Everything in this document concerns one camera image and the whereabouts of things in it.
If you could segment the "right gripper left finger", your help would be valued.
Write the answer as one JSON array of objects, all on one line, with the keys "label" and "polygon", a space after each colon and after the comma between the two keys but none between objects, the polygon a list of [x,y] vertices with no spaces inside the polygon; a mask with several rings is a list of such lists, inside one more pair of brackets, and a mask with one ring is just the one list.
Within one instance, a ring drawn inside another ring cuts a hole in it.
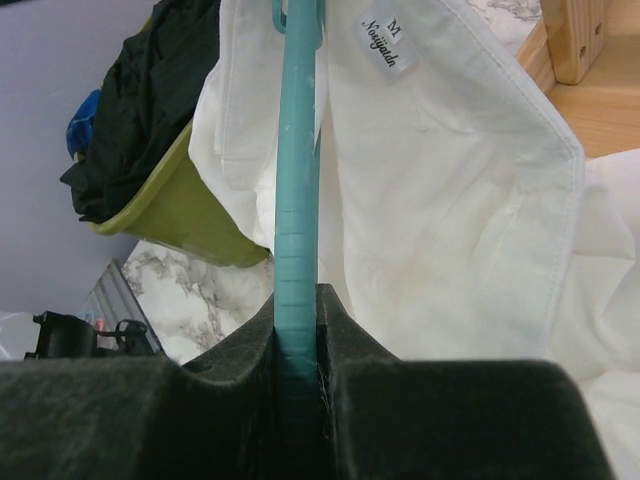
[{"label": "right gripper left finger", "polygon": [[1,366],[5,479],[269,479],[273,306],[186,365],[164,357]]}]

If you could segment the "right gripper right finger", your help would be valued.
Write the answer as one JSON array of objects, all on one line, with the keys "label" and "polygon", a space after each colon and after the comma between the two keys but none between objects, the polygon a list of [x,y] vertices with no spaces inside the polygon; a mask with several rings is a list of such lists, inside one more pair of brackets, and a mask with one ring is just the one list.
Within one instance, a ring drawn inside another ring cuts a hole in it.
[{"label": "right gripper right finger", "polygon": [[317,289],[337,479],[610,479],[577,386],[540,360],[402,361]]}]

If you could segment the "white shirt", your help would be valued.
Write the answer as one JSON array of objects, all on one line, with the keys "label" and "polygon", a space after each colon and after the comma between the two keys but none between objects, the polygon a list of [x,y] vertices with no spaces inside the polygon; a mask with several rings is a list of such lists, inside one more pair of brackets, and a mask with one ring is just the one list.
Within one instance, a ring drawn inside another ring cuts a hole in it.
[{"label": "white shirt", "polygon": [[542,356],[639,399],[639,155],[589,160],[463,1],[330,1],[320,278],[404,359]]}]

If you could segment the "teal hanger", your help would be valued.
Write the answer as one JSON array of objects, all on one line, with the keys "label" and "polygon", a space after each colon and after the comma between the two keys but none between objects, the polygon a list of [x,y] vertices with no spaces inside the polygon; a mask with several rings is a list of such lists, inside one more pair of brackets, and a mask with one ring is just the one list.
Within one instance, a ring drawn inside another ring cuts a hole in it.
[{"label": "teal hanger", "polygon": [[284,36],[274,236],[274,327],[281,361],[283,423],[302,429],[316,414],[316,282],[319,150],[316,52],[324,2],[275,1],[272,19]]}]

